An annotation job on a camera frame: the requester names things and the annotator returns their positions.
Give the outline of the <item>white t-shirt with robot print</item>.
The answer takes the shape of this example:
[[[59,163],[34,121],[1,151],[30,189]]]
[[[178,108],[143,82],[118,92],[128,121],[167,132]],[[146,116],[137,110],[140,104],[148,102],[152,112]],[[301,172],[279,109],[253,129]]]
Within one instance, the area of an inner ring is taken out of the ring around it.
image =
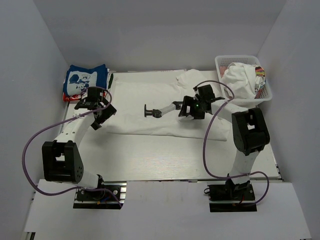
[[[115,116],[106,121],[106,130],[112,134],[153,135],[202,139],[211,115],[204,119],[179,116],[174,102],[184,96],[193,97],[193,88],[200,82],[212,86],[217,74],[205,75],[196,69],[159,72],[116,73],[112,84],[112,105]]]

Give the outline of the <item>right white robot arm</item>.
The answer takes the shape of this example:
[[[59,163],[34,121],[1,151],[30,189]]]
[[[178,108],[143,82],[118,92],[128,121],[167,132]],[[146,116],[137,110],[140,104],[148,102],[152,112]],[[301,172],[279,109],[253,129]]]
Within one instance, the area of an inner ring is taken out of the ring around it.
[[[270,134],[262,111],[231,103],[231,99],[216,97],[211,85],[195,86],[195,96],[184,96],[179,117],[193,117],[202,120],[211,114],[231,123],[236,155],[231,171],[225,178],[230,182],[226,195],[236,200],[250,183],[254,162],[265,146],[270,143]]]

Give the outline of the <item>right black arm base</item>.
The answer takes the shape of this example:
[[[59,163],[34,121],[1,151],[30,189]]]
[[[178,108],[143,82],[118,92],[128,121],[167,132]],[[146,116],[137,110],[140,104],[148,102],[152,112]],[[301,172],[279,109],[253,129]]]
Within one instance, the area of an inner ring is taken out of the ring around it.
[[[211,213],[256,212],[257,204],[253,186],[240,191],[228,191],[225,184],[208,185],[203,193],[208,196]]]

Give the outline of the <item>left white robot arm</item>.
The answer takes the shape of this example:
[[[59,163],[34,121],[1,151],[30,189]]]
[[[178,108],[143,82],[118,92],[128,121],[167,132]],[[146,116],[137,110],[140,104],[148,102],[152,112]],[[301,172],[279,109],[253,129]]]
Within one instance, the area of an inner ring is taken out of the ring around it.
[[[89,87],[74,107],[72,120],[53,141],[42,145],[45,180],[88,189],[90,196],[96,200],[105,196],[106,187],[99,183],[98,174],[85,169],[79,146],[89,128],[98,130],[116,114],[111,100],[106,99],[107,94],[106,89]]]

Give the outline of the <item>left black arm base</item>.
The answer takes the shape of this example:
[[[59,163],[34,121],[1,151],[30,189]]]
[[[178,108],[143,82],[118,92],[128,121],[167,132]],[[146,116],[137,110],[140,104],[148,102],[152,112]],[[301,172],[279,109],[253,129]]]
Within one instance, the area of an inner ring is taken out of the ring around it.
[[[73,208],[88,210],[120,210],[125,202],[127,183],[103,182],[100,187],[103,188],[103,190],[77,190],[73,201]]]

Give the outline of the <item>white t-shirt with colourful print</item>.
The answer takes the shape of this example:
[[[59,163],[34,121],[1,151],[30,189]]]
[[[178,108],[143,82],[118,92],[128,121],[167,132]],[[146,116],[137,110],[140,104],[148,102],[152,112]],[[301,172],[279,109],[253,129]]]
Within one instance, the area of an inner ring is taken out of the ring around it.
[[[221,82],[234,93],[236,99],[255,99],[266,84],[266,72],[256,64],[232,62],[219,68]]]

